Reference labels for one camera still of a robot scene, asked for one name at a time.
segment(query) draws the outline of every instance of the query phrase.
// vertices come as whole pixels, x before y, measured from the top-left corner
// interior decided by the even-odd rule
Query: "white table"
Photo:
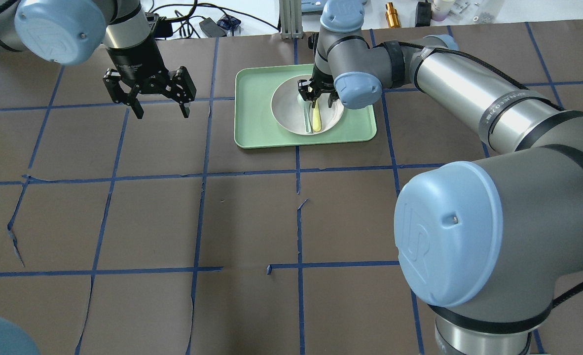
[[[432,21],[432,26],[445,25],[467,25],[474,22],[474,15],[478,12],[478,6],[473,3],[481,3],[484,6],[488,0],[470,0],[472,4],[461,14],[457,16],[448,16],[443,22]],[[143,7],[149,9],[151,0],[141,0]],[[191,3],[189,0],[155,0],[156,7],[170,3]],[[249,13],[258,18],[276,25],[278,23],[278,0],[209,0],[209,2],[236,9]],[[416,3],[418,0],[393,0],[393,5],[399,13],[399,19],[402,27],[414,27],[414,16]],[[388,27],[386,22],[386,0],[368,0],[364,9],[366,16],[362,29],[385,29]],[[182,13],[187,13],[188,6],[164,8],[158,11],[161,16],[175,17],[174,9]],[[195,14],[201,14],[205,17],[211,17],[218,20],[222,13],[218,9],[199,7]],[[273,34],[276,30],[264,23],[253,20],[248,16],[235,14],[242,21],[240,33],[236,36],[253,36],[263,34]],[[539,22],[539,21],[556,21],[556,20],[573,20],[583,19],[583,1],[575,0],[506,0],[497,16],[496,23],[511,22]],[[307,13],[303,15],[303,30],[317,31],[320,29],[320,14]]]

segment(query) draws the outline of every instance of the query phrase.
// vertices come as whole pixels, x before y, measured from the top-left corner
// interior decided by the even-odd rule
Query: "blue plastic cover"
[[[22,0],[15,27],[33,53],[62,65],[86,61],[105,37],[107,27],[92,0]]]
[[[328,0],[320,23],[332,32],[355,32],[364,24],[364,5],[360,0]]]
[[[395,243],[409,286],[429,305],[472,299],[497,263],[502,202],[488,173],[454,162],[415,176],[399,194]]]
[[[374,104],[381,97],[381,81],[363,71],[340,74],[333,81],[340,101],[346,108],[357,110]]]
[[[456,40],[454,40],[454,38],[450,35],[430,35],[425,37],[436,37],[445,42],[445,47],[451,50],[458,50],[458,43],[456,43]]]
[[[0,355],[39,355],[28,334],[19,326],[0,318]]]

